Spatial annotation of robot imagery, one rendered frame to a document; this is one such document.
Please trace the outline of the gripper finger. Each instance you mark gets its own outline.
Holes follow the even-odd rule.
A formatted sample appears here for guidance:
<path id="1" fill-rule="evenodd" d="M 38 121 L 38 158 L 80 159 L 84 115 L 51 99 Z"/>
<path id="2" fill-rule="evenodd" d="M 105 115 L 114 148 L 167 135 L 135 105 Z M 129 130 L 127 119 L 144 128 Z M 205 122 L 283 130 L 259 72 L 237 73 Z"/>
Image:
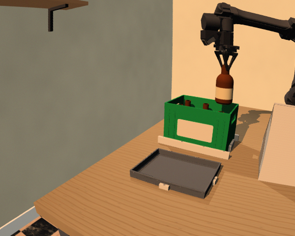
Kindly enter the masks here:
<path id="1" fill-rule="evenodd" d="M 225 64 L 225 68 L 226 70 L 230 70 L 233 62 L 235 61 L 236 57 L 238 56 L 238 53 L 234 53 L 234 52 L 221 52 L 222 53 L 222 56 L 223 56 L 223 60 L 224 60 L 224 64 Z M 230 64 L 228 66 L 228 63 L 227 63 L 227 56 L 232 56 L 232 59 L 230 61 Z"/>
<path id="2" fill-rule="evenodd" d="M 220 63 L 220 66 L 222 67 L 222 61 L 221 61 L 221 58 L 220 58 L 220 55 L 222 54 L 221 51 L 214 51 L 215 54 L 216 54 L 216 57 Z"/>

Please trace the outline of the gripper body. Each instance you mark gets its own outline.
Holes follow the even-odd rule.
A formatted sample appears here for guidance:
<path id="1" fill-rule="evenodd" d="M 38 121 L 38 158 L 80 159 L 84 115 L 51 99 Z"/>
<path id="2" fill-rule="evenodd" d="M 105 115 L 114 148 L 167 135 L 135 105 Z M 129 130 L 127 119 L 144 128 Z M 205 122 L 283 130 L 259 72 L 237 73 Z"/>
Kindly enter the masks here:
<path id="1" fill-rule="evenodd" d="M 230 31 L 229 31 L 230 32 Z M 234 45 L 234 33 L 231 33 L 231 45 L 221 45 L 221 44 L 214 44 L 213 47 L 216 51 L 223 51 L 223 52 L 236 52 L 239 50 L 239 46 Z"/>

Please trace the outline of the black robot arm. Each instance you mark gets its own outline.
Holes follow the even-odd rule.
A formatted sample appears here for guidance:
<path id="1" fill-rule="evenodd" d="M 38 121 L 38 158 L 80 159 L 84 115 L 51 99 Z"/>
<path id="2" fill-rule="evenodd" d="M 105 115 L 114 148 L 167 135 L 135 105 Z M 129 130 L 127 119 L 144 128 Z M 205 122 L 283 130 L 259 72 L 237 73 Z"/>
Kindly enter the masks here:
<path id="1" fill-rule="evenodd" d="M 246 25 L 279 33 L 281 39 L 295 42 L 295 18 L 279 20 L 268 16 L 243 11 L 225 2 L 218 3 L 214 13 L 203 13 L 201 40 L 205 46 L 231 45 L 234 24 Z M 230 31 L 230 32 L 229 32 Z M 290 90 L 284 96 L 285 103 L 295 106 L 295 74 Z"/>

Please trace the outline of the green plastic crate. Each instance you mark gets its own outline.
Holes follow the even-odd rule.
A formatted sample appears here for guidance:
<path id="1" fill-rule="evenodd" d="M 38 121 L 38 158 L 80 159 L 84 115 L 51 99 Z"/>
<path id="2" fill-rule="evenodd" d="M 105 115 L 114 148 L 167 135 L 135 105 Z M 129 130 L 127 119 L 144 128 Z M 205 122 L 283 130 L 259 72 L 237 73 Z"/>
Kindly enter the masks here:
<path id="1" fill-rule="evenodd" d="M 191 100 L 191 107 L 185 106 L 186 100 Z M 208 110 L 203 103 L 209 104 Z M 228 151 L 235 138 L 238 107 L 237 103 L 221 105 L 213 99 L 181 95 L 165 102 L 164 137 Z"/>

